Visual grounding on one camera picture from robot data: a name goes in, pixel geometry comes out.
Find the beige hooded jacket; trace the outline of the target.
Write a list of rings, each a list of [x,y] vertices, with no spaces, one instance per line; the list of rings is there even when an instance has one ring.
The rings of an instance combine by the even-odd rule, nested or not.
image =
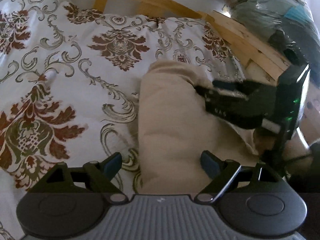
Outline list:
[[[208,113],[195,87],[212,86],[190,64],[159,60],[143,76],[138,111],[141,194],[196,194],[210,178],[200,164],[203,151],[221,160],[254,166],[253,131]]]

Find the pile of bagged clothes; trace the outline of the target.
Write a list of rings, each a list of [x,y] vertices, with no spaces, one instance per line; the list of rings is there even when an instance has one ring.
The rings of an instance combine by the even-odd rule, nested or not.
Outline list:
[[[305,0],[228,0],[231,17],[292,63],[319,64],[319,36]]]

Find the floral patterned bedspread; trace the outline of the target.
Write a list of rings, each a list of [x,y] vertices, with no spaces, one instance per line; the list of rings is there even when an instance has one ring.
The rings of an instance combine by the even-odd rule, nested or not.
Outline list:
[[[142,186],[140,81],[159,59],[242,80],[239,61],[206,21],[119,16],[71,0],[1,0],[1,239],[23,236],[19,200],[55,164],[123,156],[114,184]]]

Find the wooden bed frame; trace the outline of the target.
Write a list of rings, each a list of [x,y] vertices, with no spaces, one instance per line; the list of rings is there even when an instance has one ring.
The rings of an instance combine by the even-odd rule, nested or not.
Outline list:
[[[107,1],[108,0],[95,0],[94,8],[103,10]],[[247,69],[253,64],[257,64],[272,77],[272,79],[277,80],[290,65],[289,60],[253,35],[242,24],[217,11],[212,11],[210,13],[193,11],[173,0],[136,1],[139,3],[136,14],[163,17],[165,12],[172,12],[181,17],[202,18],[210,23],[218,31],[221,37],[231,45],[234,55]]]

